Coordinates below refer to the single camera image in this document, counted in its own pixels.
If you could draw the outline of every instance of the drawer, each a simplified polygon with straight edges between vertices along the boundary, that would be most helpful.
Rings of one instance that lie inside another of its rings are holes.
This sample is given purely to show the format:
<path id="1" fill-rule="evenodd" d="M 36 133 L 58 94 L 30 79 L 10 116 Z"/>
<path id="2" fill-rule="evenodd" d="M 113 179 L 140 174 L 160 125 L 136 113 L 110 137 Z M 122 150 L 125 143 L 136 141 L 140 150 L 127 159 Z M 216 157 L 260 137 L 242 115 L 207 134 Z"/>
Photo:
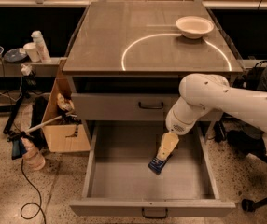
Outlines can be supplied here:
<path id="1" fill-rule="evenodd" d="M 164 120 L 177 98 L 172 94 L 72 94 L 82 120 Z"/>
<path id="2" fill-rule="evenodd" d="M 163 122 L 98 122 L 79 216 L 224 217 L 235 208 L 219 199 L 200 128 L 180 136 L 160 175 L 148 164 L 156 155 Z"/>

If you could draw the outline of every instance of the plastic cup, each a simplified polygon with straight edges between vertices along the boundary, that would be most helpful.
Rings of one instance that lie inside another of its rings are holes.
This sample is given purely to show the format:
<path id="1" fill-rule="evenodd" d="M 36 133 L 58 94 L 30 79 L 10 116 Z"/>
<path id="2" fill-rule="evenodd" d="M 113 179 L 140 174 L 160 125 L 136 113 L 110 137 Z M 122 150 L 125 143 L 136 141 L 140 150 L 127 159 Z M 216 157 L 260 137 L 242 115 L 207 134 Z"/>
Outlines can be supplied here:
<path id="1" fill-rule="evenodd" d="M 23 48 L 25 49 L 25 52 L 27 52 L 32 62 L 40 61 L 40 57 L 39 57 L 39 54 L 38 54 L 38 51 L 36 49 L 36 45 L 34 42 L 25 44 Z"/>

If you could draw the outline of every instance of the bottle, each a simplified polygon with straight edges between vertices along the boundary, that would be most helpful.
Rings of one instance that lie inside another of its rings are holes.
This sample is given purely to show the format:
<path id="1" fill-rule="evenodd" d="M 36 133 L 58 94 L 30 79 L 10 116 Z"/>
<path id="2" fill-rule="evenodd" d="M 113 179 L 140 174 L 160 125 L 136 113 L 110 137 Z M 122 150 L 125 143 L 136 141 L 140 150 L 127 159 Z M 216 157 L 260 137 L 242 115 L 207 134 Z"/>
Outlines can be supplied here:
<path id="1" fill-rule="evenodd" d="M 36 45 L 40 60 L 42 63 L 50 63 L 51 58 L 49 56 L 49 51 L 47 45 L 43 39 L 43 36 L 40 31 L 33 31 L 31 34 L 33 42 Z"/>
<path id="2" fill-rule="evenodd" d="M 27 163 L 30 168 L 35 171 L 42 169 L 46 164 L 46 160 L 41 154 L 38 147 L 36 147 L 35 144 L 28 138 L 21 138 L 21 141 L 26 150 L 26 153 L 22 155 L 22 158 L 25 163 Z"/>

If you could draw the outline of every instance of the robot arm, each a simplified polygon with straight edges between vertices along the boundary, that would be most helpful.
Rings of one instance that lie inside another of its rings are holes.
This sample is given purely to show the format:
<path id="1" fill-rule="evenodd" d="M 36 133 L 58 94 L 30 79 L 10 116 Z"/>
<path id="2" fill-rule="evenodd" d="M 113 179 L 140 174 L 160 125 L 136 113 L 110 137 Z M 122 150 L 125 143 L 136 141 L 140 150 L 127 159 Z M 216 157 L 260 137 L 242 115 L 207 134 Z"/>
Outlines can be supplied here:
<path id="1" fill-rule="evenodd" d="M 178 143 L 178 135 L 189 132 L 195 122 L 218 109 L 267 133 L 267 92 L 236 89 L 225 77 L 191 74 L 179 85 L 180 97 L 166 118 L 169 133 L 162 137 L 157 155 L 165 161 Z"/>

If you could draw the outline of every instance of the floor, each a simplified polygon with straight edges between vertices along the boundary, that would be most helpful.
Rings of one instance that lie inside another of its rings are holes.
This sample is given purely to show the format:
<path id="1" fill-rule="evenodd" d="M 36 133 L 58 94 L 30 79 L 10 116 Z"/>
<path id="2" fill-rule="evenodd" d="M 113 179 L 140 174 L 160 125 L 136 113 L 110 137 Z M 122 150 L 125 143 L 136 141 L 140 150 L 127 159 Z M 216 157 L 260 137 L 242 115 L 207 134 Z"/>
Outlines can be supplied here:
<path id="1" fill-rule="evenodd" d="M 21 126 L 22 111 L 35 98 L 25 99 L 12 130 Z M 10 105 L 6 97 L 0 97 L 0 104 Z M 21 172 L 21 159 L 11 159 L 12 144 L 7 141 L 3 130 L 9 113 L 0 113 L 0 224 L 44 223 L 41 213 L 30 220 L 21 217 L 21 208 L 30 202 L 39 203 L 37 191 L 28 183 Z M 23 170 L 29 180 L 38 188 L 42 197 L 42 209 L 47 223 L 172 223 L 172 224 L 265 224 L 267 205 L 254 213 L 245 212 L 240 202 L 254 201 L 267 196 L 267 164 L 255 156 L 242 156 L 226 142 L 216 143 L 214 134 L 207 143 L 209 159 L 217 180 L 221 200 L 233 201 L 236 209 L 223 218 L 218 217 L 168 217 L 164 220 L 149 220 L 143 217 L 78 217 L 69 202 L 80 199 L 86 174 L 87 153 L 50 153 L 46 148 L 42 154 L 46 159 L 40 171 L 31 170 L 26 164 Z M 267 146 L 267 135 L 264 140 Z M 22 213 L 31 217 L 37 211 L 35 205 L 27 206 Z"/>

